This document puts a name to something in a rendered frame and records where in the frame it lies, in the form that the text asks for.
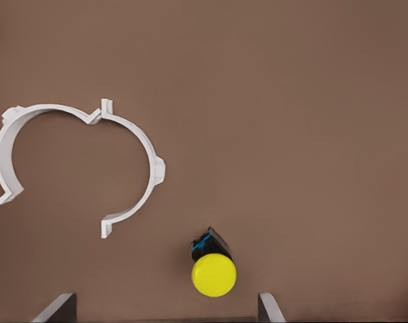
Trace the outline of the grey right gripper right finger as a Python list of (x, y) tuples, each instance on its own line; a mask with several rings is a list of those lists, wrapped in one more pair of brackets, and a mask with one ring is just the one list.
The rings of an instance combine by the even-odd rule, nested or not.
[(258, 323), (286, 323), (286, 319), (271, 293), (259, 293), (257, 306)]

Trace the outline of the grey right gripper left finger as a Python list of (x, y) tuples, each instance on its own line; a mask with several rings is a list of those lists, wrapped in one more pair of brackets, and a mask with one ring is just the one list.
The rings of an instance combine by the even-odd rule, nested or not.
[(77, 323), (77, 295), (60, 294), (32, 323)]

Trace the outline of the yellow push button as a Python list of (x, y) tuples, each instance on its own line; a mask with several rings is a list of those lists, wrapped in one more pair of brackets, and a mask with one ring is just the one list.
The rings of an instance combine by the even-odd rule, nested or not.
[(237, 281), (237, 268), (225, 240), (209, 227), (191, 243), (192, 283), (207, 297), (221, 297), (229, 293)]

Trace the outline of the white plastic pipe clamp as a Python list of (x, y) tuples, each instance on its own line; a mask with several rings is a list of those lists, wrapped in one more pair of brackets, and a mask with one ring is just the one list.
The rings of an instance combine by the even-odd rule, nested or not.
[(0, 205), (11, 202), (24, 191), (15, 173), (12, 160), (13, 146), (17, 135), (31, 119), (47, 112), (66, 112), (88, 125), (95, 125), (101, 120), (114, 122), (133, 133), (145, 149), (149, 161), (149, 181), (145, 192), (140, 200), (131, 208), (120, 213), (106, 215), (101, 220), (101, 237), (106, 239), (112, 233), (113, 224), (134, 215), (150, 197), (154, 187), (164, 181), (166, 173), (165, 162), (157, 155), (150, 139), (138, 126), (114, 114), (114, 104), (110, 99), (103, 98), (101, 106), (90, 114), (80, 109), (60, 104), (11, 107), (2, 114), (2, 127), (0, 130), (0, 186), (3, 189), (3, 194), (0, 196)]

